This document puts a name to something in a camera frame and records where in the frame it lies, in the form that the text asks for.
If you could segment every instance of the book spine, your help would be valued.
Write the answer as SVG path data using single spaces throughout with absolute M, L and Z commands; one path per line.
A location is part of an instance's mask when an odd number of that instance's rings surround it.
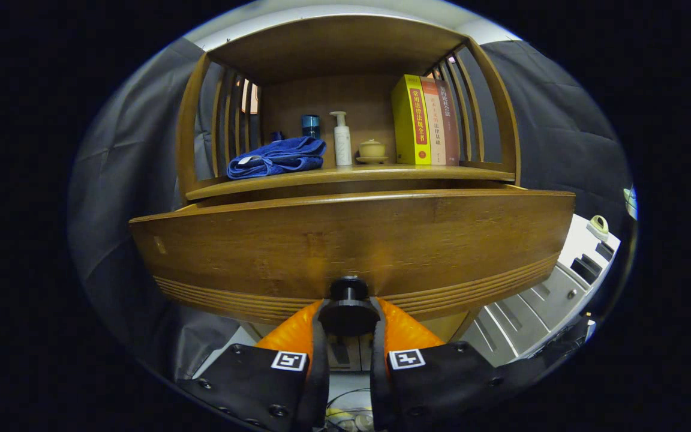
M 444 147 L 444 120 L 441 115 L 436 80 L 421 77 L 423 95 L 425 96 L 425 111 L 428 113 L 428 133 L 431 139 L 431 165 L 447 165 L 446 149 Z
M 460 137 L 458 135 L 458 117 L 455 114 L 455 103 L 452 99 L 452 87 L 449 82 L 436 81 L 441 102 L 441 117 L 444 123 L 444 150 L 447 165 L 457 166 L 460 162 Z
M 431 164 L 431 150 L 428 136 L 428 115 L 425 112 L 425 97 L 419 76 L 405 76 L 409 103 L 412 109 L 412 126 L 414 128 L 414 163 Z

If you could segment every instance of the brown book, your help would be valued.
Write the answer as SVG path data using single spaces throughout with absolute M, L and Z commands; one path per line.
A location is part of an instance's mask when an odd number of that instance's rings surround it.
M 458 135 L 458 117 L 455 114 L 455 100 L 449 82 L 436 80 L 441 104 L 441 117 L 444 123 L 444 156 L 447 165 L 457 166 L 460 161 L 460 137 Z

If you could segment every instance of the book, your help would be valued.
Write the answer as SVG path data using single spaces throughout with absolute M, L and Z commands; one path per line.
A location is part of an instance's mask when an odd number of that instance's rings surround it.
M 436 80 L 436 87 L 441 103 L 441 117 L 444 125 L 444 155 L 447 165 L 457 166 L 460 162 L 460 136 L 458 135 L 458 115 L 455 113 L 455 101 L 452 99 L 452 87 L 449 82 Z
M 391 91 L 399 164 L 431 164 L 428 115 L 419 76 L 402 76 Z
M 441 102 L 436 80 L 431 77 L 420 77 L 425 98 L 425 112 L 428 115 L 428 134 L 431 138 L 431 165 L 447 165 L 446 148 L 444 147 L 444 120 L 441 115 Z

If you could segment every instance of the shelf board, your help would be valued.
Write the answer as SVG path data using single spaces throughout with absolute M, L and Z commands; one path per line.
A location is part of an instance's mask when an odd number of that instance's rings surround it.
M 325 16 L 264 28 L 208 52 L 257 84 L 349 74 L 423 74 L 468 36 L 399 17 Z
M 286 188 L 302 184 L 335 183 L 340 181 L 369 180 L 418 180 L 418 179 L 459 179 L 513 181 L 515 175 L 497 170 L 474 169 L 474 167 L 455 167 L 446 165 L 348 165 L 334 169 L 316 169 L 306 172 L 271 175 L 268 177 L 245 178 L 223 181 L 186 194 L 188 200 L 208 199 L 225 194 L 257 191 L 258 189 Z

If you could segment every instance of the wooden cabinet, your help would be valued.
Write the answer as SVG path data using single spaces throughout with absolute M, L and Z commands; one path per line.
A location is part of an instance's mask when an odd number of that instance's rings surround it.
M 482 123 L 468 49 L 488 83 L 502 163 L 483 159 Z M 256 148 L 249 95 L 257 87 L 260 131 L 299 135 L 302 114 L 321 117 L 329 148 L 321 169 L 230 181 L 197 181 L 194 120 L 209 63 L 219 63 L 213 165 Z M 390 90 L 402 74 L 450 81 L 461 120 L 458 167 L 393 164 Z M 468 112 L 468 101 L 472 112 Z M 346 110 L 351 144 L 378 139 L 384 165 L 335 167 L 330 110 Z M 143 260 L 169 298 L 244 322 L 277 325 L 360 276 L 372 292 L 434 328 L 540 283 L 556 265 L 574 195 L 519 188 L 519 140 L 507 90 L 469 36 L 396 17 L 301 19 L 205 53 L 178 118 L 178 179 L 186 207 L 133 219 Z

